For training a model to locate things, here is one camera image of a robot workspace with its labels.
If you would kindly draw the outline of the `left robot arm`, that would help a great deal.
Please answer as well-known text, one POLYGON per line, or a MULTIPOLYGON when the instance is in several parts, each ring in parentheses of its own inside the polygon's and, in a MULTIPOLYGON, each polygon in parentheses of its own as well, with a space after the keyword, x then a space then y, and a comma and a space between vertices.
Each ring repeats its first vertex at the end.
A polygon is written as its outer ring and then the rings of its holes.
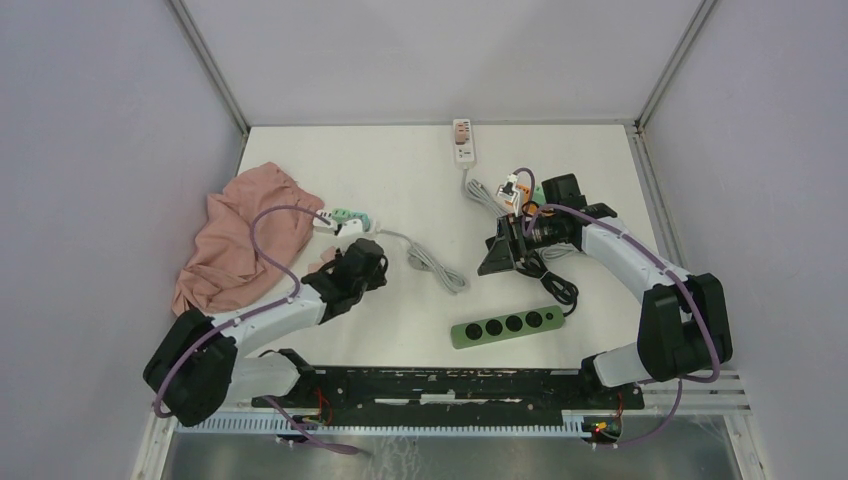
POLYGON ((143 370, 155 393, 154 413, 191 427, 228 402, 262 395, 307 404, 314 379, 285 355, 259 357, 256 350, 348 313, 367 292, 386 285, 387 270, 383 248, 360 238, 277 300, 218 316, 183 312, 143 370))

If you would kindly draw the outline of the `teal USB adapter plug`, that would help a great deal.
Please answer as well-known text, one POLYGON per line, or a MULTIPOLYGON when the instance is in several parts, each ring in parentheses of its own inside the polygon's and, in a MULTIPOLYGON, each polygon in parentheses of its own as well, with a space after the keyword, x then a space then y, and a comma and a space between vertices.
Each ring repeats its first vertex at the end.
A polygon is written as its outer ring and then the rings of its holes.
POLYGON ((371 219, 370 219, 370 217, 368 216, 367 213, 353 211, 353 212, 350 213, 350 218, 351 219, 358 219, 363 224, 363 227, 365 229, 370 228, 371 219))

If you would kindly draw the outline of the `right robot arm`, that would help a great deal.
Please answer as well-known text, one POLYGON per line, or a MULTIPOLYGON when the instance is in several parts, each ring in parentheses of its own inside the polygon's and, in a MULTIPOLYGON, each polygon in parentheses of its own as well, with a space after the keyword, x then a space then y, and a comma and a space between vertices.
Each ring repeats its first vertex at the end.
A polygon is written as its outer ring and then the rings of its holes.
POLYGON ((602 408, 625 384, 716 381, 733 354, 720 280, 652 251, 614 209, 589 203, 573 174, 543 181, 544 200, 535 201, 519 186, 520 174, 529 172, 517 169, 496 190, 504 204, 478 274, 516 270, 545 249, 568 245, 604 266, 640 304, 634 342, 582 361, 580 400, 602 408))

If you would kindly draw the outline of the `green power strip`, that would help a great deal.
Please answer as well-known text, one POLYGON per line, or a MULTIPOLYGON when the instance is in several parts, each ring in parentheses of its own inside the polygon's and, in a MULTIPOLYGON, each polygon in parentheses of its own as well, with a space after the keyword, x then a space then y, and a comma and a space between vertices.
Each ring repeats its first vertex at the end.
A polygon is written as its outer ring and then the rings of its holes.
POLYGON ((462 350, 545 333, 564 325, 565 314, 554 305, 454 325, 450 340, 454 349, 462 350))

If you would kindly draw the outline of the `white USB power strip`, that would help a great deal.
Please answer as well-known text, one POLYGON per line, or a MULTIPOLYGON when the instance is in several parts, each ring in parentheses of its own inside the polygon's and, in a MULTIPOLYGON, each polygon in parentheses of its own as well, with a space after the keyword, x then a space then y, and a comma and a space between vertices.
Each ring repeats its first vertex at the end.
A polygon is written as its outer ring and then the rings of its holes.
MULTIPOLYGON (((316 231, 319 231, 321 233, 331 234, 331 235, 334 236, 334 232, 336 230, 338 222, 336 222, 332 219, 332 215, 331 215, 332 210, 318 210, 316 212, 317 216, 313 220, 313 228, 316 231)), ((364 236, 373 235, 378 230, 377 222, 375 220, 373 220, 371 217, 370 217, 370 219, 371 219, 370 228, 367 229, 367 233, 364 236)))

